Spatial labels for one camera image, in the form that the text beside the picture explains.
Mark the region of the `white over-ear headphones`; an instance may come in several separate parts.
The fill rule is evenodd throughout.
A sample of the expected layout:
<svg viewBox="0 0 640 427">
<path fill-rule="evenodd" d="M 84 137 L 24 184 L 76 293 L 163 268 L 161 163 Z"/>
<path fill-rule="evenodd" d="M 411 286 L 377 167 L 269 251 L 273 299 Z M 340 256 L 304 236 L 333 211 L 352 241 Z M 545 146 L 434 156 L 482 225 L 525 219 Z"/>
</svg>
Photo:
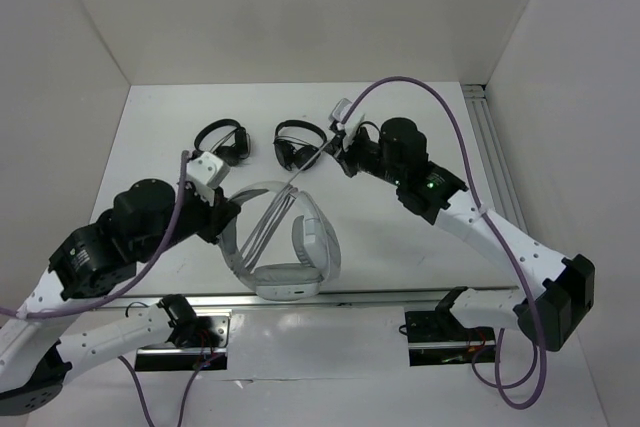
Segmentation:
<svg viewBox="0 0 640 427">
<path fill-rule="evenodd" d="M 267 219 L 261 220 L 243 247 L 237 244 L 232 220 L 219 238 L 223 259 L 234 276 L 264 300 L 291 302 L 318 294 L 320 286 L 340 275 L 341 249 L 335 229 L 314 199 L 285 182 L 259 182 L 236 192 L 231 200 L 239 206 L 274 194 Z M 292 223 L 291 241 L 296 263 L 259 266 L 257 261 L 285 215 L 300 209 Z"/>
</svg>

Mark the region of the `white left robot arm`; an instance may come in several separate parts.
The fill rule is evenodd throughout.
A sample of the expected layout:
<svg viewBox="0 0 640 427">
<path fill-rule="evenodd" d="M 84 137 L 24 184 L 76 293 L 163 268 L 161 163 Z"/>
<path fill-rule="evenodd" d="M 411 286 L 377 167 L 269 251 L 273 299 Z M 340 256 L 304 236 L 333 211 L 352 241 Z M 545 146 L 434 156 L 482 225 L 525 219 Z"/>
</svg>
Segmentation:
<svg viewBox="0 0 640 427">
<path fill-rule="evenodd" d="M 98 220 L 73 231 L 52 254 L 37 287 L 26 299 L 27 312 L 48 314 L 69 307 L 92 307 L 122 282 L 135 277 L 137 266 L 152 259 L 165 234 L 168 244 L 198 236 L 216 243 L 240 213 L 221 188 L 214 201 L 202 200 L 193 188 L 183 194 L 177 224 L 169 225 L 175 193 L 156 179 L 137 182 L 120 193 Z M 1 414 L 21 416 L 51 402 L 76 377 L 121 355 L 153 344 L 190 344 L 204 333 L 194 309 L 182 294 L 111 324 L 68 334 L 77 320 L 11 319 L 1 328 Z"/>
</svg>

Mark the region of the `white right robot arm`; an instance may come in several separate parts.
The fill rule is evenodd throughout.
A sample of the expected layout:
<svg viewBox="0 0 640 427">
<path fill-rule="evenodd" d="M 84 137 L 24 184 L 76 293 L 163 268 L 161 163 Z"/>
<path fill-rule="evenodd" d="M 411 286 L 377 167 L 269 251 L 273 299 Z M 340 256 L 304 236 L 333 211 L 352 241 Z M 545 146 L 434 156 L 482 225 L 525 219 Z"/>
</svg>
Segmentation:
<svg viewBox="0 0 640 427">
<path fill-rule="evenodd" d="M 492 327 L 518 330 L 546 351 L 564 346 L 594 304 L 588 258 L 544 246 L 476 200 L 464 180 L 430 160 L 426 136 L 407 118 L 385 121 L 377 140 L 362 122 L 333 122 L 330 130 L 327 151 L 347 176 L 367 173 L 393 185 L 409 212 L 457 237 L 516 284 L 503 294 L 453 289 L 438 307 L 441 335 L 457 339 L 469 328 Z"/>
</svg>

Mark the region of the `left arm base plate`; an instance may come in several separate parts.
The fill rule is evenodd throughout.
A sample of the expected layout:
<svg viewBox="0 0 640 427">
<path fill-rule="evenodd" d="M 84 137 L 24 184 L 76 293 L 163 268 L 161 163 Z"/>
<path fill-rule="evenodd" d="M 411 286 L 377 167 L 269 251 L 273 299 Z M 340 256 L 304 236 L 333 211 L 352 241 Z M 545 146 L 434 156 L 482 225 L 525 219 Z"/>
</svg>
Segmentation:
<svg viewBox="0 0 640 427">
<path fill-rule="evenodd" d="M 195 331 L 187 340 L 143 347 L 136 352 L 136 372 L 223 371 L 228 364 L 230 315 L 199 315 Z"/>
</svg>

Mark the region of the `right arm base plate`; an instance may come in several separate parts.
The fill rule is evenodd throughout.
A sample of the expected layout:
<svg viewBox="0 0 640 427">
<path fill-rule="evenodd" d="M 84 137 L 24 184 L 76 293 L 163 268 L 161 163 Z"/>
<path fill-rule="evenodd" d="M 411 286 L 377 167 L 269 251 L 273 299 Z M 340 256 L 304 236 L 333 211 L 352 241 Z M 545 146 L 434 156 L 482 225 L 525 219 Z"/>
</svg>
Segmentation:
<svg viewBox="0 0 640 427">
<path fill-rule="evenodd" d="M 398 332 L 406 337 L 412 367 L 493 363 L 495 359 L 496 337 L 491 328 L 467 329 L 435 310 L 407 311 Z"/>
</svg>

